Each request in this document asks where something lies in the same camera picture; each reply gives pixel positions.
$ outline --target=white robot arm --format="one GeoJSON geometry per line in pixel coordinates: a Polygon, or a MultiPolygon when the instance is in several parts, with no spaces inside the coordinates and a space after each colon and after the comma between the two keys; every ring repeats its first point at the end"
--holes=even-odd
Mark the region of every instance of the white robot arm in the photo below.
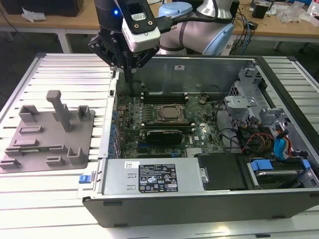
{"type": "MultiPolygon", "coordinates": [[[[218,18],[214,22],[187,21],[179,23],[177,28],[164,33],[160,37],[158,54],[184,55],[185,48],[204,55],[219,55],[226,46],[234,29],[230,7],[232,0],[216,0],[218,18]]],[[[192,12],[191,4],[172,2],[159,9],[159,16],[172,16],[183,19],[187,17],[213,18],[215,8],[212,0],[205,0],[196,12],[192,12]]]]}

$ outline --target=barcode sticker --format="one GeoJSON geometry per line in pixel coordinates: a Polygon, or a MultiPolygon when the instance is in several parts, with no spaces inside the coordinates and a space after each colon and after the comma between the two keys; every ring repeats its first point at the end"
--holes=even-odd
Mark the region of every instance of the barcode sticker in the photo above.
{"type": "Polygon", "coordinates": [[[132,14],[131,17],[134,21],[141,21],[141,20],[146,19],[145,14],[143,12],[137,13],[137,14],[132,14]]]}
{"type": "Polygon", "coordinates": [[[139,168],[139,161],[125,161],[124,168],[139,168]]]}

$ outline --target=power supply label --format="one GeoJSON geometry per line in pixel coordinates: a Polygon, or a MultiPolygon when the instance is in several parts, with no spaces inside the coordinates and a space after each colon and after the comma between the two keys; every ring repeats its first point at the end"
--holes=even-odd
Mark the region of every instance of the power supply label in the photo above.
{"type": "Polygon", "coordinates": [[[175,164],[139,165],[141,193],[178,192],[175,164]]]}

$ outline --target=connector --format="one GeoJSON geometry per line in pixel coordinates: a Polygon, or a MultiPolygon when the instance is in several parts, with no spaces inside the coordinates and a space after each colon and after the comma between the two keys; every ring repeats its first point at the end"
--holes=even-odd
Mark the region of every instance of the connector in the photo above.
{"type": "Polygon", "coordinates": [[[251,117],[250,117],[250,121],[251,121],[251,123],[253,123],[253,124],[260,124],[259,119],[257,119],[257,118],[254,117],[254,116],[251,116],[251,117]]]}
{"type": "Polygon", "coordinates": [[[277,124],[277,125],[275,126],[275,130],[281,131],[281,130],[282,130],[282,129],[281,129],[281,126],[280,126],[279,124],[277,124]]]}
{"type": "Polygon", "coordinates": [[[284,131],[282,131],[277,138],[283,138],[285,137],[287,134],[289,133],[289,131],[287,129],[285,129],[284,131]]]}
{"type": "Polygon", "coordinates": [[[169,32],[171,27],[175,25],[170,16],[161,16],[155,19],[161,34],[169,32]]]}
{"type": "Polygon", "coordinates": [[[292,157],[302,157],[304,159],[307,159],[309,156],[309,153],[307,151],[292,151],[291,152],[292,157]]]}

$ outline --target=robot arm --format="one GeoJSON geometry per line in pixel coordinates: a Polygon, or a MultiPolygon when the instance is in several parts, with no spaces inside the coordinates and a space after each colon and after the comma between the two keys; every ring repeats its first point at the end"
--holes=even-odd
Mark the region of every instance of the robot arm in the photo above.
{"type": "MultiPolygon", "coordinates": [[[[203,15],[199,12],[203,9],[202,6],[197,8],[196,12],[192,12],[191,5],[186,2],[168,3],[160,7],[159,15],[171,15],[174,19],[183,19],[187,16],[198,17],[203,15]]],[[[229,23],[228,19],[232,19],[232,16],[219,18],[216,22],[179,23],[176,29],[161,35],[158,54],[184,55],[185,48],[189,48],[203,55],[219,55],[227,45],[234,29],[234,25],[229,23]]]]}
{"type": "Polygon", "coordinates": [[[110,66],[118,67],[131,82],[136,68],[143,67],[160,49],[161,34],[182,22],[215,22],[221,12],[217,2],[232,2],[209,1],[209,13],[173,19],[164,15],[154,18],[147,0],[95,0],[100,29],[89,48],[110,66]]]}

